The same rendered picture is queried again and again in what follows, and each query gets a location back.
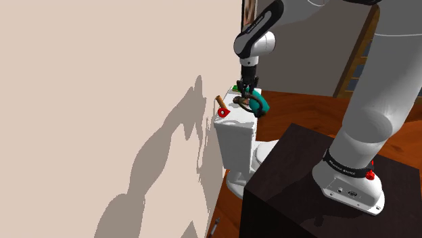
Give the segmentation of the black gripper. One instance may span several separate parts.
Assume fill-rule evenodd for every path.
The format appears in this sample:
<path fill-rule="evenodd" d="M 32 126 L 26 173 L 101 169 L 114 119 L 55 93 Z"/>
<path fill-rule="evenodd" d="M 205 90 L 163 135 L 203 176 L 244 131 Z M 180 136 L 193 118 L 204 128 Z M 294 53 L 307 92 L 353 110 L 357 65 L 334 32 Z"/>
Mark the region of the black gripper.
<path fill-rule="evenodd" d="M 256 76 L 256 66 L 241 66 L 241 80 L 237 81 L 237 89 L 242 96 L 245 96 L 245 88 L 247 85 L 244 83 L 250 84 L 250 93 L 254 92 L 259 81 L 259 77 Z"/>

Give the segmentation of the white toilet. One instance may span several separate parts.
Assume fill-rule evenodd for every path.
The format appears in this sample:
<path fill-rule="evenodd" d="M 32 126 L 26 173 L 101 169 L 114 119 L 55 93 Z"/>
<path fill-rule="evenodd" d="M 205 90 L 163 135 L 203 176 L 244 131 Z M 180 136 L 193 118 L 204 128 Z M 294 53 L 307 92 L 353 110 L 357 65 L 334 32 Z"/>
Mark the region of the white toilet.
<path fill-rule="evenodd" d="M 228 189 L 238 198 L 277 141 L 258 141 L 256 139 L 258 119 L 233 103 L 241 93 L 230 88 L 221 100 L 229 113 L 214 119 L 222 163 L 229 172 L 226 177 Z"/>

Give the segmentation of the dark robot stand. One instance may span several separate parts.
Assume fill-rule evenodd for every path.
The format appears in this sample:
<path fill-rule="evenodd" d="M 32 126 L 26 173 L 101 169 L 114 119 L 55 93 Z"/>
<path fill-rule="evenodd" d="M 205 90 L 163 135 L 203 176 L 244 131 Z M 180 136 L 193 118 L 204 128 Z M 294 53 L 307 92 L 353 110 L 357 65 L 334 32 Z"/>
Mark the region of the dark robot stand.
<path fill-rule="evenodd" d="M 323 195 L 311 170 L 332 140 L 290 124 L 245 186 L 239 238 L 422 238 L 416 168 L 375 156 L 385 194 L 376 216 Z"/>

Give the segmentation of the wooden bookshelf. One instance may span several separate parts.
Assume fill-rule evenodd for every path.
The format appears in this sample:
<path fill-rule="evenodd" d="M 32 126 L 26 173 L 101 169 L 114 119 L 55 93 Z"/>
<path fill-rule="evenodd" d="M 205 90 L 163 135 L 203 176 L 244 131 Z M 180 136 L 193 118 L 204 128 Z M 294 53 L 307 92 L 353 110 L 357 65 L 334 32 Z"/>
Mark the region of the wooden bookshelf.
<path fill-rule="evenodd" d="M 396 105 L 422 101 L 422 0 L 382 0 L 369 7 L 337 97 Z"/>

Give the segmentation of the small grey tool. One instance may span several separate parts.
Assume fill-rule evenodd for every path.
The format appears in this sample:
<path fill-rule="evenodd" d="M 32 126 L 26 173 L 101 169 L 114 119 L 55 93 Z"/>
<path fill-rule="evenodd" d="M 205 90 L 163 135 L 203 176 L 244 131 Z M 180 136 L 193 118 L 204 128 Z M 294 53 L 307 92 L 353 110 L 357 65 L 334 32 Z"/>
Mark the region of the small grey tool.
<path fill-rule="evenodd" d="M 217 228 L 217 226 L 218 226 L 218 224 L 220 223 L 220 217 L 218 217 L 215 221 L 214 221 L 214 224 L 212 225 L 212 227 L 210 228 L 210 231 L 209 231 L 209 233 L 208 233 L 208 236 L 206 237 L 206 238 L 212 238 L 213 237 L 213 235 L 214 235 L 214 233 L 215 233 L 215 230 L 216 230 L 216 228 Z"/>

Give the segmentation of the framed wall picture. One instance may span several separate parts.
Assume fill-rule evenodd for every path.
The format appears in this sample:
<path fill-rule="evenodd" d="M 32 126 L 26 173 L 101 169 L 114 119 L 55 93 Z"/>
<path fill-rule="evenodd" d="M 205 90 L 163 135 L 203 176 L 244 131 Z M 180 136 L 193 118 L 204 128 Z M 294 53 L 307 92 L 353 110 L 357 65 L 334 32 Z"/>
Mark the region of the framed wall picture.
<path fill-rule="evenodd" d="M 241 30 L 245 30 L 256 18 L 256 0 L 242 0 Z"/>

